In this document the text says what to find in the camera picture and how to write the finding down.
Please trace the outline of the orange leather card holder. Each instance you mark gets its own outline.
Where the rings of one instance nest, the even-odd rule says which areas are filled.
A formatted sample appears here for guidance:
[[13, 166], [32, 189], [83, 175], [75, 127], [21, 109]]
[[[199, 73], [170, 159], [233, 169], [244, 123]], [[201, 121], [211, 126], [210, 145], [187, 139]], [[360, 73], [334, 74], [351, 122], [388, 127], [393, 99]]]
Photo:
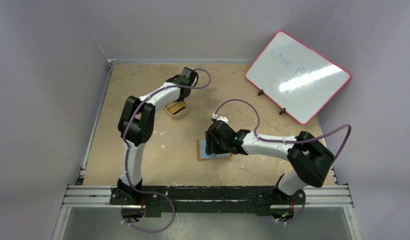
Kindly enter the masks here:
[[230, 152], [226, 153], [208, 153], [206, 152], [206, 140], [205, 139], [197, 139], [196, 140], [196, 153], [197, 153], [197, 160], [198, 161], [207, 161], [207, 160], [220, 160], [220, 159], [228, 159], [232, 157]]

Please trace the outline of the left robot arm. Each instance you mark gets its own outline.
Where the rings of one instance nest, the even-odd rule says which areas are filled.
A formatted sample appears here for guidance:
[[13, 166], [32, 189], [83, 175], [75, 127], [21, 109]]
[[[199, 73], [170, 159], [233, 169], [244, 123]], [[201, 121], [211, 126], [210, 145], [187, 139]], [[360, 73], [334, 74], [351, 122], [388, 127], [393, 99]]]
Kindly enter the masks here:
[[198, 79], [195, 70], [185, 67], [181, 74], [166, 80], [153, 92], [127, 98], [118, 123], [125, 153], [117, 189], [129, 204], [137, 204], [142, 198], [142, 157], [145, 144], [153, 134], [156, 111], [187, 98]]

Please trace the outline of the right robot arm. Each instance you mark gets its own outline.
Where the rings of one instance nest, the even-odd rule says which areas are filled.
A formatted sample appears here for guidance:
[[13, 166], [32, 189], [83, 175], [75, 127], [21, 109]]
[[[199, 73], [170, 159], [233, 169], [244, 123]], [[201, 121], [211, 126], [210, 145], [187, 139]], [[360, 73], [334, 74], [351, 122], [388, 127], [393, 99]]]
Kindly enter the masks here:
[[246, 129], [234, 131], [226, 122], [216, 120], [206, 130], [205, 140], [208, 155], [263, 155], [288, 161], [293, 169], [279, 178], [273, 190], [274, 199], [281, 204], [304, 187], [322, 187], [335, 158], [306, 131], [298, 136], [255, 135]]

